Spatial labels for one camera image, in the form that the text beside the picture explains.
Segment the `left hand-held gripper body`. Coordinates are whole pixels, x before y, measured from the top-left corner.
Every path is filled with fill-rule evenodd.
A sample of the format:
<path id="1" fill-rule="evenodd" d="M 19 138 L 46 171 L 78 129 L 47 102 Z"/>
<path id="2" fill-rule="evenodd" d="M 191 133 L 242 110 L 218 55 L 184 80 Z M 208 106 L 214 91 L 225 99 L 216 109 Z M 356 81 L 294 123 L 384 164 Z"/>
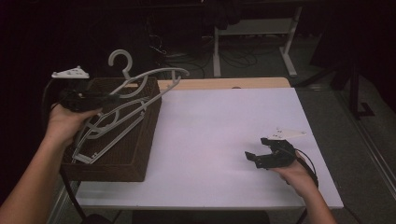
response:
<path id="1" fill-rule="evenodd" d="M 54 79 L 68 81 L 68 86 L 59 93 L 59 100 L 51 108 L 61 105 L 72 112 L 87 112 L 102 108 L 100 96 L 86 90 L 90 75 L 79 65 L 62 72 L 53 72 Z"/>

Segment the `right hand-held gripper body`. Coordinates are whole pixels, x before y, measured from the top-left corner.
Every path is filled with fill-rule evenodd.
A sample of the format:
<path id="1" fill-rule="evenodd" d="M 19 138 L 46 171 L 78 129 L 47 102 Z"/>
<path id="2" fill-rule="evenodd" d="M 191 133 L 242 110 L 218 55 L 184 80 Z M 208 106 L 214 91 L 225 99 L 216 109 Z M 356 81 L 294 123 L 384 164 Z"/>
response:
<path id="1" fill-rule="evenodd" d="M 272 169 L 291 165 L 297 158 L 296 148 L 289 142 L 289 139 L 305 136 L 306 132 L 291 129 L 276 128 L 276 130 L 265 138 L 274 141 L 269 147 L 271 153 L 260 155 L 255 162 L 257 168 Z"/>

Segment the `brown woven basket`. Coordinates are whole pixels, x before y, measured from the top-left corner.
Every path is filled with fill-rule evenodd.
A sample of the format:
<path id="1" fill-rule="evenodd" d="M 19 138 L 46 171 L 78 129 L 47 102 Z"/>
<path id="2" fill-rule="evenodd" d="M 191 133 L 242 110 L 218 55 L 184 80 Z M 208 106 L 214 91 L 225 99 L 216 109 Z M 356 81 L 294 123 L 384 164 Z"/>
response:
<path id="1" fill-rule="evenodd" d="M 157 79 L 150 77 L 147 86 L 140 94 L 136 95 L 136 98 L 155 96 L 159 92 Z M 65 151 L 62 162 L 66 176 L 71 180 L 78 181 L 142 182 L 146 176 L 161 104 L 162 98 L 151 104 L 146 110 L 144 119 L 94 164 L 74 161 L 72 156 L 75 146 L 70 146 Z M 103 113 L 109 112 L 116 106 L 117 104 L 106 105 L 103 108 Z M 118 130 L 107 133 L 98 139 L 87 140 L 81 153 L 91 156 L 107 145 L 126 126 L 127 124 L 123 124 Z"/>

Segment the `person's left hand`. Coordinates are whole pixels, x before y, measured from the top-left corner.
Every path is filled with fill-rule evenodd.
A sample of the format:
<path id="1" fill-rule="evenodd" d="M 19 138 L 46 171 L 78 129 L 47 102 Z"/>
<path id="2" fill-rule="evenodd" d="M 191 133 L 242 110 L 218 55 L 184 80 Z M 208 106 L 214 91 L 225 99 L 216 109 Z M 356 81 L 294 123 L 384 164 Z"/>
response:
<path id="1" fill-rule="evenodd" d="M 45 140 L 58 147 L 69 146 L 74 135 L 82 127 L 83 122 L 101 111 L 102 109 L 99 108 L 78 113 L 72 112 L 61 105 L 56 105 L 49 114 Z"/>

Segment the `person's right hand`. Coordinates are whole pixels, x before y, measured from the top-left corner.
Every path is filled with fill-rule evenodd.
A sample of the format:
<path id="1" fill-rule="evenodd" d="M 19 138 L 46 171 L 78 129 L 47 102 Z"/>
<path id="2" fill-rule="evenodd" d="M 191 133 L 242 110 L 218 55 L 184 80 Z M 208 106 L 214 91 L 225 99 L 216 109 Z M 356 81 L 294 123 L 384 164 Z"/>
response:
<path id="1" fill-rule="evenodd" d="M 272 171 L 278 173 L 304 199 L 318 193 L 314 180 L 298 161 L 287 167 L 272 168 Z"/>

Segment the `white table sheet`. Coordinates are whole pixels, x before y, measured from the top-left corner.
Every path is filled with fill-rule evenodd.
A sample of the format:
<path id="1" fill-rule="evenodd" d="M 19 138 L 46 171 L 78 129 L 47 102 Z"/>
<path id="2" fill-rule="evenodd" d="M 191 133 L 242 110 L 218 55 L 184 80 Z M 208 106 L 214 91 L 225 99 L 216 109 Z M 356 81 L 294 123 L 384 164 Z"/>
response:
<path id="1" fill-rule="evenodd" d="M 293 188 L 248 161 L 269 153 L 261 142 L 295 130 L 331 208 L 343 203 L 292 88 L 169 91 L 142 182 L 84 182 L 78 202 L 90 208 L 264 210 L 303 206 Z"/>

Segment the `black metal stand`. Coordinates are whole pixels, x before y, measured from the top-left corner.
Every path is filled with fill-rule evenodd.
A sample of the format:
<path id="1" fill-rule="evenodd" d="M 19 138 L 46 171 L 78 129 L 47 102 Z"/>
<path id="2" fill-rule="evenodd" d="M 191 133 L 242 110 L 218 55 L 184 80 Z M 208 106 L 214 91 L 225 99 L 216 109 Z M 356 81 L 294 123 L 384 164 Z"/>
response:
<path id="1" fill-rule="evenodd" d="M 371 117 L 375 114 L 367 103 L 359 101 L 360 74 L 358 72 L 358 66 L 354 61 L 343 60 L 335 63 L 307 80 L 294 84 L 293 87 L 308 87 L 330 74 L 334 74 L 330 84 L 333 90 L 341 91 L 349 83 L 348 107 L 355 119 L 360 120 L 361 117 Z"/>

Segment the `dark cloth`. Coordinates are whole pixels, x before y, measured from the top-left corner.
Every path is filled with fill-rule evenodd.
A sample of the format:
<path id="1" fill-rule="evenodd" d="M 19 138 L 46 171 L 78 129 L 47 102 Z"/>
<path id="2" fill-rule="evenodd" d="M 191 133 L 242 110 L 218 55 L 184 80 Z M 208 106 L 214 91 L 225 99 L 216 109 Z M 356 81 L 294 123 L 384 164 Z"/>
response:
<path id="1" fill-rule="evenodd" d="M 226 30 L 241 21 L 240 0 L 203 0 L 204 24 Z"/>

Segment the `white desk frame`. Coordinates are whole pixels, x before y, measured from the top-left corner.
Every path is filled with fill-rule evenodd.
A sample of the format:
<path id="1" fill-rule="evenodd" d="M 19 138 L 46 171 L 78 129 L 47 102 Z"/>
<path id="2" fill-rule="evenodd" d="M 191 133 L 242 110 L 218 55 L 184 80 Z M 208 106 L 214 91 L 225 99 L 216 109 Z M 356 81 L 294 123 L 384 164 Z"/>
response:
<path id="1" fill-rule="evenodd" d="M 289 76 L 296 77 L 297 71 L 289 56 L 289 51 L 302 10 L 302 7 L 295 8 L 294 15 L 290 18 L 241 20 L 236 25 L 229 25 L 226 30 L 214 28 L 214 52 L 212 57 L 214 77 L 221 77 L 219 38 L 225 35 L 286 35 L 287 40 L 279 48 L 279 51 Z"/>

